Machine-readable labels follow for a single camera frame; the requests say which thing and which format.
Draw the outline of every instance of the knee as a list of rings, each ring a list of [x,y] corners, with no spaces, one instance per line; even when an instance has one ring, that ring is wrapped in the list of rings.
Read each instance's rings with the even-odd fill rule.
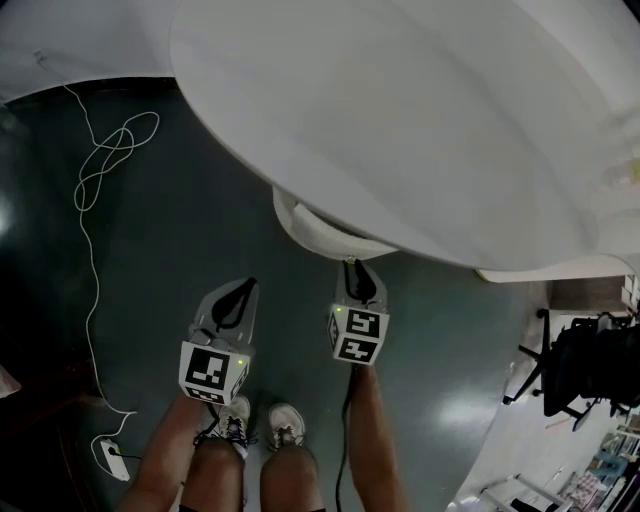
[[[295,478],[300,482],[315,481],[318,478],[318,466],[313,455],[301,446],[287,446],[275,453],[265,464],[265,478]]]
[[[209,472],[210,468],[242,469],[243,460],[238,452],[223,439],[207,439],[193,454],[191,471]]]

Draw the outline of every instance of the dark green floor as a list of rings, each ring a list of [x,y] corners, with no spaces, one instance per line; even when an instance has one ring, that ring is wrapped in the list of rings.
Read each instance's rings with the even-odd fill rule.
[[[106,178],[88,218],[102,282],[93,325],[98,368],[111,402],[139,411],[118,437],[123,452],[142,453],[178,392],[180,342],[202,296],[254,276],[261,286],[257,356],[242,392],[257,412],[258,402],[276,398],[299,408],[333,510],[349,371],[332,360],[325,339],[336,264],[287,237],[270,187],[214,141],[179,92],[102,92],[86,104],[99,139],[142,110],[162,116],[156,138]],[[60,268],[47,277],[56,318],[63,317],[60,342],[82,343],[92,283],[72,192],[92,149],[86,127],[64,94],[23,103],[16,114],[36,139],[35,158],[51,187],[45,195],[55,198],[48,211],[58,212],[54,222],[37,207],[48,249],[61,253]],[[444,511],[480,451],[490,426],[486,410],[500,403],[524,324],[526,286],[489,284],[471,270],[402,253],[372,266],[389,292],[390,330],[377,366],[403,481],[414,510]],[[485,412],[474,415],[478,410]],[[81,421],[87,446],[120,418],[103,410]],[[113,509],[127,484],[103,474],[88,446],[85,455],[96,498]],[[258,510],[257,477],[267,456],[262,436],[249,455],[247,510]],[[135,470],[135,461],[128,466]],[[343,503],[345,511],[361,509],[349,475]]]

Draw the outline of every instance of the shoelace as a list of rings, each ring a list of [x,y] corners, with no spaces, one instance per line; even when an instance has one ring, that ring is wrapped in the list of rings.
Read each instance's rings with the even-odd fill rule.
[[[227,423],[226,436],[220,435],[219,437],[225,437],[230,443],[237,443],[245,450],[250,444],[256,444],[258,442],[258,436],[256,434],[252,434],[247,437],[244,433],[244,429],[242,428],[242,421],[240,418],[234,418],[232,416],[229,417],[229,422]]]
[[[283,446],[289,446],[292,444],[302,446],[304,444],[304,436],[294,436],[291,426],[282,427],[276,430],[274,438],[276,441],[275,444],[271,441],[269,442],[268,450],[271,452],[277,452]]]

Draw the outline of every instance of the power strip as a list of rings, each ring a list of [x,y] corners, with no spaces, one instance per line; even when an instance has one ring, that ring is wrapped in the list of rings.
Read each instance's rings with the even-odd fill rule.
[[[110,449],[114,449],[116,453],[120,453],[120,447],[109,439],[102,439],[100,446],[102,446],[104,458],[107,459],[107,464],[109,464],[109,469],[113,476],[118,480],[128,482],[131,477],[129,476],[129,471],[127,471],[127,466],[124,465],[124,459],[118,455],[111,455],[109,453]]]

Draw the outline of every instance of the shoe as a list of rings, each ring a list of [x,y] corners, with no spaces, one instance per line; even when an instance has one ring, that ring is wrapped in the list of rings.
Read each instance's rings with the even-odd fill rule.
[[[247,437],[247,424],[251,414],[251,405],[244,395],[236,395],[229,405],[220,408],[218,416],[219,436],[226,439],[243,459],[249,454],[249,445],[253,439]]]
[[[284,446],[304,444],[304,420],[293,406],[275,404],[269,410],[269,424],[273,433],[273,450],[278,451]]]

